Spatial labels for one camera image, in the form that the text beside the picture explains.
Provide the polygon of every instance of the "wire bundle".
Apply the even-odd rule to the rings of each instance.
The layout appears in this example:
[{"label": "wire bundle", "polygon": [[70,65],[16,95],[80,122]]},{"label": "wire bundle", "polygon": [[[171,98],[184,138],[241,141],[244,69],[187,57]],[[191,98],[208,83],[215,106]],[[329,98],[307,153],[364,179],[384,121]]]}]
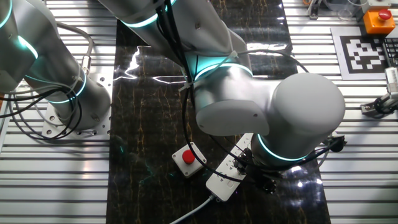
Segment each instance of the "wire bundle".
[{"label": "wire bundle", "polygon": [[[11,92],[8,93],[9,95],[11,95],[10,98],[4,98],[4,97],[0,97],[0,100],[4,100],[7,101],[9,103],[9,114],[5,114],[5,115],[1,115],[0,118],[7,118],[7,117],[12,117],[12,119],[14,120],[15,124],[17,125],[17,127],[27,136],[29,136],[32,139],[36,139],[36,140],[43,140],[43,141],[52,141],[52,140],[58,140],[58,139],[62,139],[67,137],[68,135],[70,135],[72,132],[74,132],[74,130],[76,130],[76,128],[78,127],[78,125],[80,124],[81,121],[81,117],[82,117],[82,113],[81,113],[81,104],[78,101],[78,99],[76,98],[76,93],[72,90],[72,89],[68,89],[64,86],[58,86],[57,88],[54,88],[52,90],[48,90],[44,93],[35,95],[35,96],[29,96],[29,97],[23,97],[23,98],[18,98],[17,95],[21,95],[21,94],[25,94],[28,92],[33,92],[35,90],[30,90],[30,91],[24,91],[24,92],[19,92],[19,93],[15,93],[15,92]],[[42,134],[38,133],[36,130],[34,130],[28,123],[27,121],[24,119],[22,112],[28,110],[29,108],[35,106],[38,102],[40,102],[41,100],[43,100],[44,98],[56,93],[56,92],[62,92],[64,94],[66,94],[66,96],[69,98],[69,103],[71,106],[71,116],[69,119],[68,124],[65,126],[65,129],[59,133],[58,135],[54,136],[54,137],[46,137],[43,136]],[[25,100],[34,100],[31,104],[29,104],[28,106],[20,109],[19,108],[19,104],[18,102],[20,101],[25,101]],[[16,110],[15,112],[12,111],[12,105],[10,104],[10,102],[14,102],[15,106],[16,106]],[[67,132],[67,130],[71,127],[72,125],[72,121],[75,117],[75,108],[78,107],[79,108],[79,118],[78,121],[76,123],[76,125],[74,125],[74,127],[71,128],[71,130],[69,132]],[[17,122],[16,119],[16,115],[20,116],[21,121],[36,135],[38,135],[39,137],[33,136],[30,133],[28,133],[27,131],[25,131],[22,126]]]}]

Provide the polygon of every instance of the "power outlet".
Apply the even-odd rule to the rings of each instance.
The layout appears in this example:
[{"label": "power outlet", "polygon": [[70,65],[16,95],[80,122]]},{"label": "power outlet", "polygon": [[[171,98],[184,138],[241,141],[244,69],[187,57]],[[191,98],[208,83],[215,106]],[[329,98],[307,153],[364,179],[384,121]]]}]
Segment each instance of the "power outlet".
[{"label": "power outlet", "polygon": [[[248,148],[251,150],[251,138],[253,133],[245,134],[236,144],[242,150]],[[231,152],[239,156],[242,151],[238,147],[233,147]],[[239,171],[234,167],[234,158],[230,155],[225,157],[222,163],[218,166],[217,172],[227,175],[228,177],[233,177],[235,179],[243,180],[246,175],[242,175]],[[236,188],[239,186],[239,182],[235,182],[232,180],[225,179],[220,177],[219,175],[213,174],[206,182],[206,187],[209,189],[215,196],[217,196],[223,202],[226,202],[232,194],[235,192]]]}]

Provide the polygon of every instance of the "orange box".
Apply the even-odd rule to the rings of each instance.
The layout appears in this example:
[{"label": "orange box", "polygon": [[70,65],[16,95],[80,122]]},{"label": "orange box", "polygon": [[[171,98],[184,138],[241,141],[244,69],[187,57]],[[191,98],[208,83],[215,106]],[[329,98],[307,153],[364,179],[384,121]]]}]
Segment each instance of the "orange box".
[{"label": "orange box", "polygon": [[366,12],[363,16],[363,22],[368,34],[389,34],[396,28],[394,18],[391,16],[389,19],[383,20],[379,17],[378,10]]}]

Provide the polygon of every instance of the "orange emergency stop box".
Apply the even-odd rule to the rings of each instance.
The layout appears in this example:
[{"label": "orange emergency stop box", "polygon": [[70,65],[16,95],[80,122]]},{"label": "orange emergency stop box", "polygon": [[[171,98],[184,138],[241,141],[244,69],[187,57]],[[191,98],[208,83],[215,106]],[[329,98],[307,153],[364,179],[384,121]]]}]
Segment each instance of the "orange emergency stop box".
[{"label": "orange emergency stop box", "polygon": [[389,34],[396,28],[396,23],[390,10],[369,10],[363,16],[363,22],[368,34]]}]

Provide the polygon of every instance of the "table surface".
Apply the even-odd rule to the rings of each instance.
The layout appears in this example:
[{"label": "table surface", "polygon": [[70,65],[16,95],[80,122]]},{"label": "table surface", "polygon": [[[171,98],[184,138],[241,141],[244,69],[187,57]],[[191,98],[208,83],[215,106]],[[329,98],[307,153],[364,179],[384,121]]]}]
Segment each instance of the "table surface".
[{"label": "table surface", "polygon": [[[279,0],[212,3],[249,48],[291,51]],[[258,78],[283,79],[297,73],[296,64],[285,57],[256,54],[251,61]],[[119,22],[114,79],[107,223],[170,223],[210,195],[205,187],[209,171],[185,179],[171,157],[186,145],[181,122],[183,94],[178,92],[182,74],[178,65],[147,47]],[[189,111],[189,135],[208,165],[215,168],[225,153],[198,129],[191,106]],[[222,143],[231,148],[226,141]],[[300,181],[281,182],[274,195],[241,185],[228,202],[213,202],[186,223],[329,223],[319,181],[316,172]]]}]

